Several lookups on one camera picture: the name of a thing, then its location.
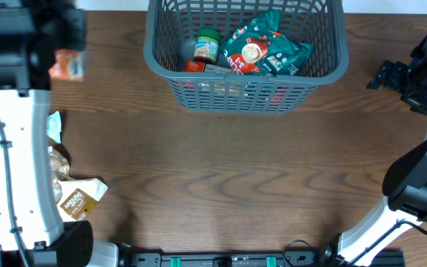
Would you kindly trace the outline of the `colourful tissue multipack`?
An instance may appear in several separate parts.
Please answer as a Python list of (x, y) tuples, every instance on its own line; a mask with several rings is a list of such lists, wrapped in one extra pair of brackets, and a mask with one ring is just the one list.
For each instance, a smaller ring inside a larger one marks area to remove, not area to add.
[(61, 49), (55, 53), (56, 63), (49, 70), (52, 79), (81, 82), (86, 71), (84, 51)]

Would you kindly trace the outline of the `teal wet wipes packet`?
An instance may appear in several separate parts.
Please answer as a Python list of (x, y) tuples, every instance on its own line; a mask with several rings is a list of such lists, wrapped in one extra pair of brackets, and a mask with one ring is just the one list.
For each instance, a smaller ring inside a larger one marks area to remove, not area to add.
[(62, 143), (62, 117), (58, 111), (47, 118), (47, 136), (57, 144)]

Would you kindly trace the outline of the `green coffee sachet bag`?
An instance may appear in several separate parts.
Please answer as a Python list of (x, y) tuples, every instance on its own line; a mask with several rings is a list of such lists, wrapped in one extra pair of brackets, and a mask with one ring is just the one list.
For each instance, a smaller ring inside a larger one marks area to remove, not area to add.
[(281, 34), (280, 19), (279, 10), (264, 11), (219, 46), (234, 74), (293, 76), (305, 65), (313, 46)]

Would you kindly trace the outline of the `red spaghetti packet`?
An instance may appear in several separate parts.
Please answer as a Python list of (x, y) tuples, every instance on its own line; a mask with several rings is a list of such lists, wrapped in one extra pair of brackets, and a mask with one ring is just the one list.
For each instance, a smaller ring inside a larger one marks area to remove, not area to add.
[[(204, 62), (195, 62), (191, 60), (187, 60), (184, 67), (184, 72), (208, 72), (208, 73), (215, 73), (217, 75), (219, 74), (235, 74), (234, 70), (231, 70), (229, 67), (223, 67), (218, 65), (211, 65)], [(193, 82), (184, 82), (183, 83), (184, 88), (187, 90), (194, 90), (194, 83)], [(199, 90), (206, 91), (210, 85), (207, 82), (200, 82), (198, 83)], [(240, 96), (240, 88), (241, 85), (238, 83), (230, 85), (230, 88), (228, 89), (228, 94), (230, 96)], [(213, 91), (214, 94), (217, 95), (225, 95), (227, 92), (226, 85), (224, 83), (219, 83), (216, 85), (213, 85)], [(268, 101), (268, 92), (266, 92), (266, 96), (260, 96), (264, 98), (264, 102)], [(245, 98), (246, 97), (253, 97), (253, 92), (249, 90), (248, 92), (244, 93)], [(272, 105), (278, 105), (283, 100), (285, 96), (285, 90), (278, 90), (274, 96), (272, 97), (271, 104)]]

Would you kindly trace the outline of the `green lid jar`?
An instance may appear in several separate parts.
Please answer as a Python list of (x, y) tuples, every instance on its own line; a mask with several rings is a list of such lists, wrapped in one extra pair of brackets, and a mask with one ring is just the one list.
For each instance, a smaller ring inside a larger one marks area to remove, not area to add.
[(220, 33), (209, 27), (200, 28), (196, 36), (193, 59), (215, 65), (218, 57)]

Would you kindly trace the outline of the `beige brown snack pouch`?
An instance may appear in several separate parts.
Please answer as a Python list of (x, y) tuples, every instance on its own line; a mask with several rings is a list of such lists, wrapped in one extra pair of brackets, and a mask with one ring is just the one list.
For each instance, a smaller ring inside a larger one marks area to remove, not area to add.
[(47, 148), (53, 196), (64, 222), (85, 220), (95, 209), (108, 186), (97, 178), (75, 179), (70, 176), (70, 164), (52, 146)]

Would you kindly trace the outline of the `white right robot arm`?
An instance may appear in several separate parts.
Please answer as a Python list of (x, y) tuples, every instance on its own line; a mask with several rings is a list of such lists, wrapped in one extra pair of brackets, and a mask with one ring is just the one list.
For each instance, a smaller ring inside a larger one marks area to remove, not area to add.
[[(369, 89), (384, 85), (400, 93), (411, 111), (427, 115), (427, 35), (411, 54), (409, 64), (383, 62)], [(383, 197), (353, 228), (325, 249), (324, 266), (369, 266), (374, 258), (410, 228), (427, 223), (427, 131), (424, 141), (387, 170)]]

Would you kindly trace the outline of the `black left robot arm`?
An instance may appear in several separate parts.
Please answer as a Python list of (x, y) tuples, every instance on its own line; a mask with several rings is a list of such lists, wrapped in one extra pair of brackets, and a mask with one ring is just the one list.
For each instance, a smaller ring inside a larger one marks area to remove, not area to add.
[(64, 222), (47, 152), (50, 69), (85, 48), (71, 1), (0, 0), (0, 266), (123, 266), (118, 245), (86, 221)]

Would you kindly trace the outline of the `grey plastic lattice basket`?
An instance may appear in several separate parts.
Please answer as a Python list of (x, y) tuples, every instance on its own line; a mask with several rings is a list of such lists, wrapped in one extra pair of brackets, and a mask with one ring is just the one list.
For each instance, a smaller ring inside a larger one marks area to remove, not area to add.
[[(312, 46), (293, 76), (186, 72), (199, 29), (217, 30), (222, 40), (266, 10), (279, 10), (278, 31)], [(166, 79), (178, 103), (192, 111), (288, 113), (314, 90), (340, 79), (349, 56), (341, 0), (150, 0), (144, 57)]]

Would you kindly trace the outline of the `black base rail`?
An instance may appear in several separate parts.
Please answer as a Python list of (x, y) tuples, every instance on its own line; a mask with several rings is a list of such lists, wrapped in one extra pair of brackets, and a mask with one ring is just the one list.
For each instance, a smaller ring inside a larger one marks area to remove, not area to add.
[(290, 267), (320, 266), (313, 249), (260, 254), (159, 254), (138, 253), (120, 260), (127, 267)]

